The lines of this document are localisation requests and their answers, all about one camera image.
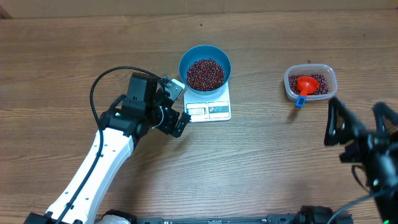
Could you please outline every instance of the blue bowl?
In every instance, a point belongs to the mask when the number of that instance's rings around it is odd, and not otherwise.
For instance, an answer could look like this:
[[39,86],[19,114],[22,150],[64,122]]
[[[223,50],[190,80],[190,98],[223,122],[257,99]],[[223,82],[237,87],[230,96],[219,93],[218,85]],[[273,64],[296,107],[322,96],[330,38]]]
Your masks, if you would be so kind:
[[[204,59],[204,58],[212,58],[214,59],[217,63],[221,65],[221,67],[224,69],[224,83],[222,86],[215,90],[211,91],[198,91],[194,90],[191,88],[188,83],[187,83],[187,72],[188,72],[188,67],[193,65],[194,62]],[[211,95],[214,94],[220,90],[222,90],[226,83],[229,80],[229,77],[231,76],[231,62],[229,61],[228,56],[219,48],[211,46],[211,45],[199,45],[196,46],[189,51],[187,51],[184,56],[182,56],[181,61],[180,61],[180,67],[179,67],[179,72],[180,72],[180,78],[182,82],[187,86],[187,88],[199,95]]]

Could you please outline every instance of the black mount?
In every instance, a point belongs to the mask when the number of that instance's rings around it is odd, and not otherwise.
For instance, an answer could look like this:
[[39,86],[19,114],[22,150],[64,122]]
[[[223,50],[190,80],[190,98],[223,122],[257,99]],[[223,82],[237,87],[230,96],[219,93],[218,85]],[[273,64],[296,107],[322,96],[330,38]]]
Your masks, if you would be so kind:
[[184,89],[164,76],[158,80],[143,73],[133,72],[127,95],[121,95],[102,113],[101,127],[123,131],[132,136],[134,143],[145,136],[151,127],[178,138],[190,120],[190,115],[180,113],[171,107],[183,95]]
[[[125,218],[131,224],[327,224],[333,211],[322,206],[302,206],[296,214],[272,214],[266,217],[239,218],[137,218],[127,212],[110,210],[105,215],[116,215]],[[24,224],[52,224],[55,220],[31,213]],[[353,224],[351,215],[340,215],[332,224]]]
[[[398,186],[398,114],[385,103],[376,103],[373,112],[376,130],[368,130],[342,101],[330,99],[324,143],[346,144],[340,161],[362,163],[353,166],[353,173],[355,167],[362,169],[367,177],[366,186],[376,193]],[[375,198],[381,218],[389,223],[398,223],[398,190],[394,189]]]

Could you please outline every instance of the clear plastic container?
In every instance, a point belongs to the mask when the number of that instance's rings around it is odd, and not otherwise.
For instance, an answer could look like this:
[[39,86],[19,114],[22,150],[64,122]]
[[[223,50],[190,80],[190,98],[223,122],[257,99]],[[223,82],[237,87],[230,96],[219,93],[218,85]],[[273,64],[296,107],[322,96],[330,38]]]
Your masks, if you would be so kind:
[[307,101],[329,99],[332,96],[336,95],[337,79],[333,69],[331,69],[329,65],[325,64],[305,64],[305,65],[291,66],[285,73],[285,78],[284,78],[285,89],[288,99],[295,101],[299,97],[290,89],[289,77],[291,77],[292,75],[311,75],[311,74],[323,75],[326,78],[329,91],[328,94],[323,94],[323,95],[308,95]]

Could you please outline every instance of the red funnel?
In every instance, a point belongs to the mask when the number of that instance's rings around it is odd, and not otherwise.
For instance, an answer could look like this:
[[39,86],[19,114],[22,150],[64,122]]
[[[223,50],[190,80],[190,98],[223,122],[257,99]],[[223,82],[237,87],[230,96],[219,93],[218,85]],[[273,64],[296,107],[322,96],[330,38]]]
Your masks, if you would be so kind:
[[315,92],[318,87],[318,82],[312,77],[303,76],[298,78],[297,88],[301,91],[300,96],[307,96],[307,94]]

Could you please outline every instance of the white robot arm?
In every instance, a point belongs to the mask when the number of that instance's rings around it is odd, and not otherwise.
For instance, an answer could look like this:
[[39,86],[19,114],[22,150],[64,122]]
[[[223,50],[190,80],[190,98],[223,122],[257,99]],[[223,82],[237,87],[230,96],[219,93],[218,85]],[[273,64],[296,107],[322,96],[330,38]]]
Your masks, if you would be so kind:
[[[127,95],[117,98],[98,118],[93,103],[94,88],[103,76],[119,69],[132,69],[146,74],[133,73]],[[167,77],[160,78],[140,68],[116,67],[101,74],[90,92],[91,109],[99,130],[86,159],[61,196],[49,206],[45,215],[31,213],[24,223],[94,223],[109,185],[123,162],[132,154],[140,138],[145,136],[150,128],[157,128],[175,138],[181,136],[190,121],[190,116],[183,112],[180,117],[180,113],[171,107],[185,91],[183,83],[169,80]],[[116,108],[120,102],[121,109]],[[127,221],[108,213],[105,217],[102,223]]]
[[[106,128],[103,132],[104,147],[101,157],[83,189],[78,194],[72,205],[73,207],[62,219],[65,223],[73,223],[75,220],[80,220],[82,223],[94,223],[98,208],[113,177],[134,150],[131,136],[123,136],[122,131],[111,128]],[[47,209],[46,213],[52,213],[51,218],[58,219],[65,209],[65,205],[70,201],[90,169],[99,144],[100,134],[97,131],[94,143],[72,181],[61,196]]]

